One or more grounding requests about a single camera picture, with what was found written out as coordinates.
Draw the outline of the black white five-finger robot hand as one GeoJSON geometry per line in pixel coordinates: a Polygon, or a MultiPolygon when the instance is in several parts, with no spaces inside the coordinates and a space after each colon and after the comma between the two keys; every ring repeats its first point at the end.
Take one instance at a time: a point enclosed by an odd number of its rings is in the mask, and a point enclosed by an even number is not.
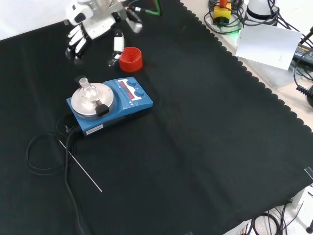
{"type": "Polygon", "coordinates": [[[65,55],[80,64],[89,42],[113,29],[127,13],[121,0],[72,0],[66,17],[74,28],[67,35],[65,55]]]}

